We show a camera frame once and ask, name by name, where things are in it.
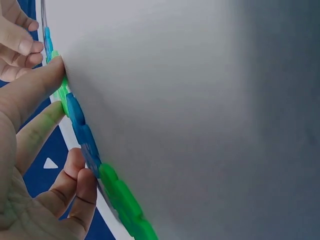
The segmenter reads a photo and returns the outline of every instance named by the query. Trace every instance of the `blue plastic link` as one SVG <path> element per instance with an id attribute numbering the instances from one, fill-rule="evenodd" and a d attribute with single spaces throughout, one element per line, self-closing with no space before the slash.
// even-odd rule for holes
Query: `blue plastic link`
<path id="1" fill-rule="evenodd" d="M 74 95 L 72 93 L 68 93 L 66 95 L 66 99 L 69 110 L 69 116 L 72 121 L 72 124 L 78 124 L 80 126 L 85 125 L 85 115 L 82 112 L 79 102 L 75 99 Z"/>
<path id="2" fill-rule="evenodd" d="M 89 153 L 92 157 L 99 157 L 98 148 L 88 125 L 81 126 L 85 136 L 85 143 L 88 145 Z"/>
<path id="3" fill-rule="evenodd" d="M 54 46 L 52 44 L 49 27 L 44 28 L 44 47 L 48 62 L 50 62 L 52 60 L 51 53 L 54 50 Z"/>
<path id="4" fill-rule="evenodd" d="M 96 178 L 100 178 L 99 167 L 101 165 L 101 160 L 94 136 L 92 135 L 89 126 L 86 124 L 84 113 L 72 93 L 66 95 L 66 104 L 69 110 L 73 131 L 81 146 L 85 162 Z"/>

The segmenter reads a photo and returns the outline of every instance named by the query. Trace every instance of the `green plastic link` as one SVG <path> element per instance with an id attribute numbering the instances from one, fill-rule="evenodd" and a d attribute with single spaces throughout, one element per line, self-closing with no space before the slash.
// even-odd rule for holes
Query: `green plastic link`
<path id="1" fill-rule="evenodd" d="M 110 203 L 118 212 L 119 219 L 135 240 L 158 240 L 145 219 L 143 211 L 128 186 L 118 178 L 116 171 L 106 163 L 99 167 L 101 181 Z"/>
<path id="2" fill-rule="evenodd" d="M 51 59 L 58 57 L 59 53 L 58 51 L 52 51 L 51 53 Z M 66 95 L 69 93 L 68 90 L 68 78 L 67 76 L 63 77 L 62 84 L 59 87 L 59 89 L 53 94 L 55 97 L 59 97 L 61 102 L 62 102 L 62 107 L 65 112 L 65 115 L 69 118 L 69 110 L 68 110 L 68 105 L 67 105 L 67 99 Z"/>

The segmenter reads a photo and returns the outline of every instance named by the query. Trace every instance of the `right hand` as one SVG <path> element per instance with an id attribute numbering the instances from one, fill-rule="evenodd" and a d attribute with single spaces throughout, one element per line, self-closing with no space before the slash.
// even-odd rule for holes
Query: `right hand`
<path id="1" fill-rule="evenodd" d="M 22 11 L 17 0 L 0 0 L 1 80 L 12 82 L 42 62 L 44 45 L 28 33 L 38 28 L 38 22 Z"/>

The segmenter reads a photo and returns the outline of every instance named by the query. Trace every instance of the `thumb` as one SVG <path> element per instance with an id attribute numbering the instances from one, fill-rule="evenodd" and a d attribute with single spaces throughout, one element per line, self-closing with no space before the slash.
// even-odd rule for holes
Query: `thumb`
<path id="1" fill-rule="evenodd" d="M 33 43 L 33 38 L 25 29 L 0 16 L 0 44 L 27 56 Z"/>

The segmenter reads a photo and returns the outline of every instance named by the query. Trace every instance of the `finger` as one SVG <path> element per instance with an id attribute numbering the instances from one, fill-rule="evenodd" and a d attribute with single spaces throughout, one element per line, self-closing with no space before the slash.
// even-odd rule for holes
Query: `finger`
<path id="1" fill-rule="evenodd" d="M 31 54 L 28 56 L 23 56 L 6 46 L 2 46 L 0 49 L 0 58 L 11 66 L 33 68 L 43 60 L 41 51 L 44 49 L 44 45 L 39 41 L 35 41 L 32 46 Z"/>
<path id="2" fill-rule="evenodd" d="M 62 222 L 78 239 L 85 239 L 95 214 L 97 180 L 89 169 L 78 175 L 76 196 L 67 219 Z"/>
<path id="3" fill-rule="evenodd" d="M 31 52 L 33 38 L 22 27 L 0 16 L 0 44 L 27 56 Z"/>
<path id="4" fill-rule="evenodd" d="M 49 191 L 39 194 L 35 199 L 54 216 L 60 218 L 74 199 L 79 172 L 85 168 L 81 149 L 69 151 L 63 170 L 59 173 Z"/>
<path id="5" fill-rule="evenodd" d="M 0 113 L 12 122 L 16 132 L 39 104 L 59 88 L 64 74 L 61 57 L 55 57 L 48 65 L 0 88 Z"/>
<path id="6" fill-rule="evenodd" d="M 15 166 L 23 176 L 65 113 L 60 101 L 50 104 L 16 135 Z"/>
<path id="7" fill-rule="evenodd" d="M 36 31 L 39 28 L 39 23 L 36 20 L 28 17 L 22 10 L 20 10 L 20 14 L 17 17 L 15 24 L 27 29 L 30 32 Z"/>
<path id="8" fill-rule="evenodd" d="M 5 82 L 12 82 L 29 71 L 28 68 L 11 66 L 0 58 L 0 79 Z"/>
<path id="9" fill-rule="evenodd" d="M 35 31 L 39 28 L 37 21 L 29 18 L 20 5 L 15 0 L 8 9 L 2 9 L 5 12 L 4 17 L 12 23 L 15 23 L 29 31 Z"/>

